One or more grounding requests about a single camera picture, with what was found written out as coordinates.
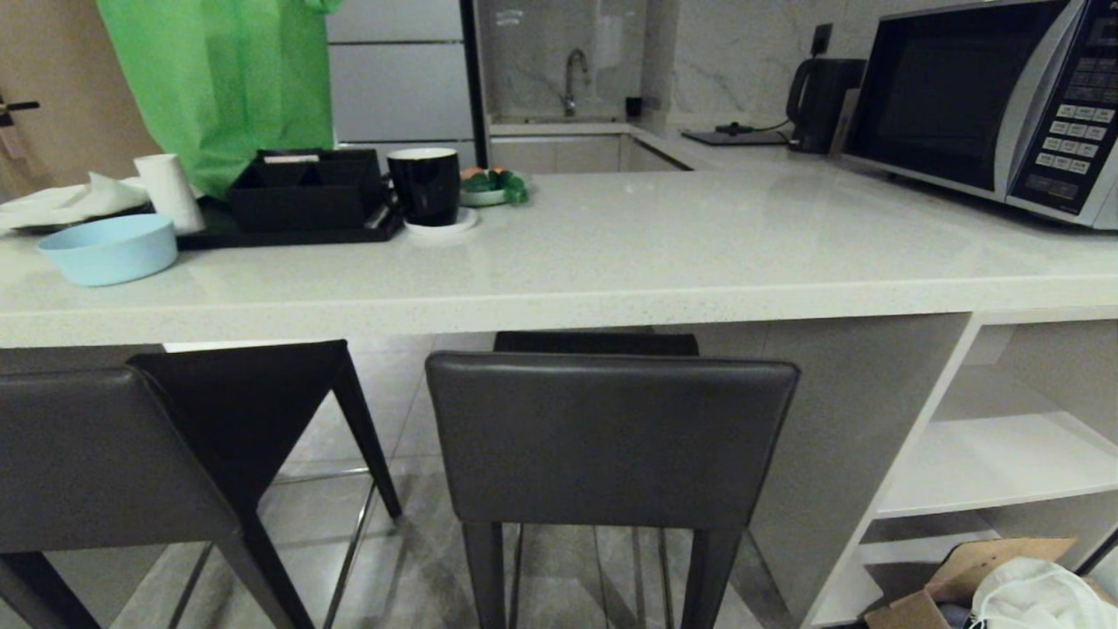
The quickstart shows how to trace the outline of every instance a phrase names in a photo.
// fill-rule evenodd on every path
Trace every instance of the door handle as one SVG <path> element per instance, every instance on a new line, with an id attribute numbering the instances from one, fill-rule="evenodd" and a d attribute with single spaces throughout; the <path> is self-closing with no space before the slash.
<path id="1" fill-rule="evenodd" d="M 27 158 L 27 146 L 23 139 L 16 128 L 16 121 L 11 118 L 10 112 L 20 112 L 39 108 L 38 101 L 25 101 L 22 103 L 4 103 L 0 98 L 0 149 L 12 159 Z"/>
<path id="2" fill-rule="evenodd" d="M 11 116 L 8 115 L 9 113 L 37 109 L 40 106 L 38 101 L 25 101 L 22 103 L 4 103 L 0 101 L 0 126 L 10 126 L 13 124 Z"/>

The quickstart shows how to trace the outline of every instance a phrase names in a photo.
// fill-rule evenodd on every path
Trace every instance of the backsplash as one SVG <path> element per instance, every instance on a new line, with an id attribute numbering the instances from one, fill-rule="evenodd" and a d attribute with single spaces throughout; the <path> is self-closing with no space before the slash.
<path id="1" fill-rule="evenodd" d="M 880 16 L 964 0 L 650 1 L 651 12 L 670 15 L 673 3 L 679 12 L 672 63 L 648 58 L 644 95 L 678 121 L 767 125 L 785 118 L 788 87 L 808 57 L 816 25 L 834 23 L 827 57 L 868 58 Z M 669 84 L 670 105 L 663 93 Z"/>
<path id="2" fill-rule="evenodd" d="M 586 53 L 589 84 L 576 68 L 579 115 L 625 113 L 641 93 L 645 0 L 493 0 L 482 7 L 490 111 L 499 116 L 562 115 L 567 56 Z"/>

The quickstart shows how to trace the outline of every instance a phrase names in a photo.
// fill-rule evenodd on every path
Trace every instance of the green plastic bag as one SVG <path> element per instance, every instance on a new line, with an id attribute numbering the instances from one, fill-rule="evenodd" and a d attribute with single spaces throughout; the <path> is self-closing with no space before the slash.
<path id="1" fill-rule="evenodd" d="M 257 149 L 330 147 L 323 13 L 342 0 L 97 0 L 144 123 L 225 197 Z"/>

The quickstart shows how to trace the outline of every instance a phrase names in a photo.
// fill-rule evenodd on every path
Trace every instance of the cardboard box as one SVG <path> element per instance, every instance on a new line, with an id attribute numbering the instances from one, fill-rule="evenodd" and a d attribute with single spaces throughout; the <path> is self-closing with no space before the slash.
<path id="1" fill-rule="evenodd" d="M 975 590 L 987 574 L 1013 557 L 1054 562 L 1076 540 L 991 540 L 959 544 L 947 556 L 923 590 L 865 614 L 870 629 L 950 629 L 937 603 L 969 608 Z"/>

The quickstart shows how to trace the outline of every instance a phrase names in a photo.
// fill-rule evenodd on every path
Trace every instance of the white countertop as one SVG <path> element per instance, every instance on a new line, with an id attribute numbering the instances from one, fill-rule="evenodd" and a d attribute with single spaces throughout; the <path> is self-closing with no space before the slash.
<path id="1" fill-rule="evenodd" d="M 681 154 L 735 169 L 539 175 L 529 206 L 483 209 L 454 239 L 184 251 L 100 288 L 0 236 L 0 346 L 1118 305 L 1114 234 L 784 147 Z"/>

